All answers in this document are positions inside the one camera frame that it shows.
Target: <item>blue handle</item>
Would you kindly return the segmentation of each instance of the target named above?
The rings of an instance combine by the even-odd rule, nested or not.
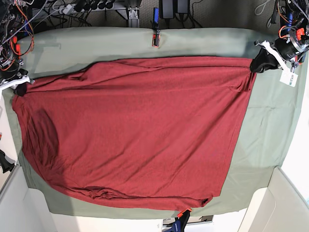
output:
[[[154,7],[154,23],[159,22],[159,8]]]
[[[292,25],[292,22],[293,22],[293,15],[292,15],[292,13],[289,13],[287,18],[289,20],[289,23],[287,24],[287,26],[290,27]]]

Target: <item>blue clamp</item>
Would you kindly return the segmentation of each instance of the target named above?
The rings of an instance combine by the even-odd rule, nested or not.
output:
[[[184,228],[189,220],[191,209],[186,209],[177,215],[175,222],[172,224],[172,228],[165,232],[184,232]]]
[[[154,7],[154,18],[153,18],[153,47],[159,47],[160,41],[160,30],[159,30],[159,8]]]

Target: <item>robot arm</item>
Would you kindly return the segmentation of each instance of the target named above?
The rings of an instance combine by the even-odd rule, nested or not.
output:
[[[293,73],[304,61],[309,50],[309,0],[286,0],[285,9],[285,15],[280,14],[282,27],[279,38],[274,43],[269,42],[270,48],[278,56],[271,54],[263,43],[256,41],[255,45],[261,46],[261,50],[250,65],[253,73],[263,73],[269,69],[284,69],[286,67],[283,67],[283,64],[287,62],[292,64]]]

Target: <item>wrinkled fabric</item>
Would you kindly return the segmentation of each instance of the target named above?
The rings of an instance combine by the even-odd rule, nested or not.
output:
[[[15,96],[23,152],[90,203],[184,210],[219,196],[255,75],[245,58],[101,62]]]

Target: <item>sticker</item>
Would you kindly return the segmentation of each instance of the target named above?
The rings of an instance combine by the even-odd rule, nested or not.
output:
[[[285,83],[288,86],[295,87],[298,75],[290,70],[283,70],[280,78],[280,82]]]

